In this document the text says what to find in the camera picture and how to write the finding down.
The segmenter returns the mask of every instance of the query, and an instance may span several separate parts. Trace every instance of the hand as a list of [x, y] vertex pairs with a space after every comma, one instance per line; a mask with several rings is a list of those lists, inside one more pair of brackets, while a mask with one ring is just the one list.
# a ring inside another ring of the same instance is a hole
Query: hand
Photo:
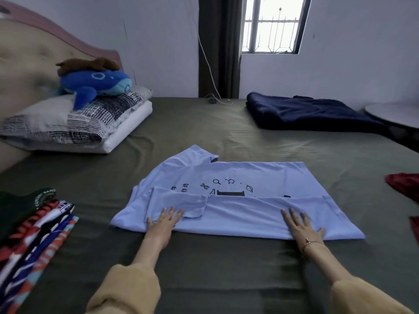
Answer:
[[306, 244], [306, 239], [309, 241], [315, 241], [321, 244], [323, 243], [323, 236], [326, 233], [326, 230], [322, 227], [318, 232], [316, 232], [310, 225], [310, 220], [308, 219], [305, 213], [301, 213], [301, 222], [300, 218], [298, 217], [297, 213], [294, 211], [293, 208], [290, 208], [290, 215], [287, 214], [285, 209], [281, 210], [282, 216], [288, 227], [291, 230], [291, 233], [297, 242], [298, 248], [300, 249], [301, 253], [304, 253], [303, 248]]
[[151, 221], [151, 218], [148, 217], [148, 230], [145, 234], [144, 240], [153, 241], [162, 249], [165, 248], [169, 243], [173, 227], [184, 213], [183, 209], [181, 209], [175, 216], [173, 216], [175, 209], [176, 208], [173, 206], [169, 213], [166, 215], [166, 208], [163, 208], [160, 217], [154, 224]]

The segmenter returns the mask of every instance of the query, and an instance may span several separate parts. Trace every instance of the stuffed toy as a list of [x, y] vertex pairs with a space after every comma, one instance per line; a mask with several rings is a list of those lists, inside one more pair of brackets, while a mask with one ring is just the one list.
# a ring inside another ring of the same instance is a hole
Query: stuffed toy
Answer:
[[121, 70], [80, 70], [61, 77], [60, 86], [65, 92], [76, 94], [73, 110], [80, 110], [96, 96], [117, 96], [127, 92], [132, 87], [132, 80]]
[[96, 72], [104, 72], [106, 69], [112, 71], [120, 69], [116, 62], [105, 57], [98, 57], [92, 61], [88, 61], [87, 59], [70, 58], [55, 65], [60, 66], [60, 69], [57, 70], [57, 73], [60, 77], [63, 77], [71, 72], [77, 72], [79, 70], [94, 70]]

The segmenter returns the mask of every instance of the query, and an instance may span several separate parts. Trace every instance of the yellow sleeve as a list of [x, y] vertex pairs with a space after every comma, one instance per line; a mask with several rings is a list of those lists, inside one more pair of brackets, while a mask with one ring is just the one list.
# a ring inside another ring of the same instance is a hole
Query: yellow sleeve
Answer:
[[152, 268], [114, 265], [87, 304], [87, 312], [151, 314], [159, 299], [160, 285]]
[[342, 314], [413, 314], [406, 306], [360, 278], [335, 282], [331, 302], [334, 311]]

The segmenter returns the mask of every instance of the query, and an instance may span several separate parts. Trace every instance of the curtain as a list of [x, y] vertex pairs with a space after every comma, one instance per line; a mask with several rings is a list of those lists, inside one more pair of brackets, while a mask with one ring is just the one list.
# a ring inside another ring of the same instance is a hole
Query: curtain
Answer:
[[[199, 37], [222, 98], [238, 98], [245, 13], [246, 0], [199, 0]], [[199, 46], [199, 96], [210, 93], [217, 96]]]

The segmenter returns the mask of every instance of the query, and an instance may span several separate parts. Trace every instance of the round table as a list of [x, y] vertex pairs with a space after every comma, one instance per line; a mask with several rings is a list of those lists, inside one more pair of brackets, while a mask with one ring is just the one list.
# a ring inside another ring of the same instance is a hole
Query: round table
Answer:
[[365, 111], [392, 126], [419, 130], [419, 104], [375, 103]]

